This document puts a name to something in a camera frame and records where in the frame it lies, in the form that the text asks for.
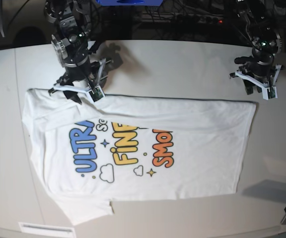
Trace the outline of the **white label strip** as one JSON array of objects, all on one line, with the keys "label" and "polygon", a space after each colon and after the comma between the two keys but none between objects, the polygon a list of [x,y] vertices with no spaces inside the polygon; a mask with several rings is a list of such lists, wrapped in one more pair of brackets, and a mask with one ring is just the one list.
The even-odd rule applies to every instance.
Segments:
[{"label": "white label strip", "polygon": [[39,236],[49,236],[58,238],[74,238],[75,230],[74,228],[68,227],[57,227],[57,226],[47,226],[39,224],[31,224],[19,222],[20,230],[23,233],[39,235]]}]

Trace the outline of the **blue box at top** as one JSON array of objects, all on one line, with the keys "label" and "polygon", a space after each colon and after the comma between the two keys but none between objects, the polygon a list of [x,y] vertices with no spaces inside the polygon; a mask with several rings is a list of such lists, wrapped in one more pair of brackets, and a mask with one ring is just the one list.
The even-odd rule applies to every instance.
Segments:
[{"label": "blue box at top", "polygon": [[101,6],[160,6],[163,0],[96,0]]}]

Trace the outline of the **white printed T-shirt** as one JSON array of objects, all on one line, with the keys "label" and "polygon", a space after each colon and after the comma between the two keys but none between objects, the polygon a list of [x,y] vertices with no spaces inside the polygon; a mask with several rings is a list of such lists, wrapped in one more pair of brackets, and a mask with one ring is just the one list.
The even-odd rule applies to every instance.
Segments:
[{"label": "white printed T-shirt", "polygon": [[256,104],[26,92],[22,121],[46,193],[78,225],[113,201],[234,194]]}]

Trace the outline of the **power strip with red light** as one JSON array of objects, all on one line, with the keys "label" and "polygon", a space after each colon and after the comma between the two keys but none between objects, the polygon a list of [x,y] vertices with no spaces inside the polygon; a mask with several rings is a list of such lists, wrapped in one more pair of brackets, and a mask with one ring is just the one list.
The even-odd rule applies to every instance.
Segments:
[{"label": "power strip with red light", "polygon": [[182,15],[179,14],[176,16],[176,20],[180,23],[186,24],[213,24],[213,25],[221,25],[224,23],[223,18],[218,18],[214,16],[207,16],[207,15],[192,15],[186,14]]}]

